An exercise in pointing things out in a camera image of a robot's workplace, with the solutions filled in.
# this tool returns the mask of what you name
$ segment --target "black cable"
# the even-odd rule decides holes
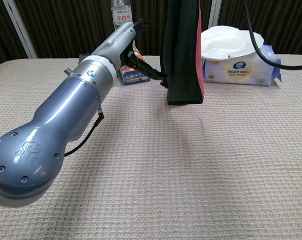
[[[260,51],[259,47],[257,46],[257,43],[255,41],[255,37],[254,37],[254,32],[253,32],[253,28],[252,28],[252,23],[251,23],[251,18],[250,18],[250,13],[249,13],[249,7],[248,7],[248,3],[247,0],[244,0],[244,5],[245,5],[245,11],[246,11],[246,17],[247,17],[247,24],[249,27],[249,31],[250,31],[250,36],[251,36],[251,40],[254,46],[254,49],[256,51],[256,53],[258,54],[258,56],[260,56],[260,58],[266,62],[267,64],[279,68],[279,69],[284,69],[284,70],[302,70],[302,65],[300,66],[287,66],[287,65],[282,65],[273,61],[270,61],[269,59],[267,59]]]
[[[85,137],[85,139],[74,149],[72,149],[71,151],[68,151],[67,153],[64,154],[65,157],[75,153],[77,150],[79,150],[84,144],[85,142],[90,138],[91,134],[93,133],[94,129],[99,125],[99,123],[104,119],[104,114],[103,112],[99,112],[99,117],[97,118],[97,120],[95,121],[95,123],[93,124],[93,127],[91,128],[90,132],[87,134],[87,136]]]

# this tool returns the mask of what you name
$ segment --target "dark curtain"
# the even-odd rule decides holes
[[[8,60],[26,57],[13,23],[0,0],[0,64]]]
[[[277,54],[302,54],[302,0],[249,0],[252,26]],[[247,30],[243,0],[223,0],[219,25]]]
[[[91,53],[113,31],[110,0],[15,0],[38,57],[78,58]],[[133,19],[153,24],[138,34],[143,55],[159,55],[164,24],[163,0],[131,0]],[[212,0],[201,0],[207,29]]]

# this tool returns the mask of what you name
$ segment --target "paper plate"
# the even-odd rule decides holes
[[[263,37],[254,33],[257,46],[260,48]],[[255,52],[250,32],[231,26],[214,26],[201,33],[202,58],[208,60],[226,60]]]

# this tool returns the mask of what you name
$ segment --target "water bottle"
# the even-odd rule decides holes
[[[130,0],[111,0],[111,10],[115,29],[123,23],[133,21]]]

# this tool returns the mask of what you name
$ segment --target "table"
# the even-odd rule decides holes
[[[1,64],[0,136],[31,120],[77,62]],[[0,207],[0,239],[302,239],[302,71],[282,79],[206,83],[204,103],[185,106],[168,106],[158,81],[113,87],[105,119],[46,194]]]

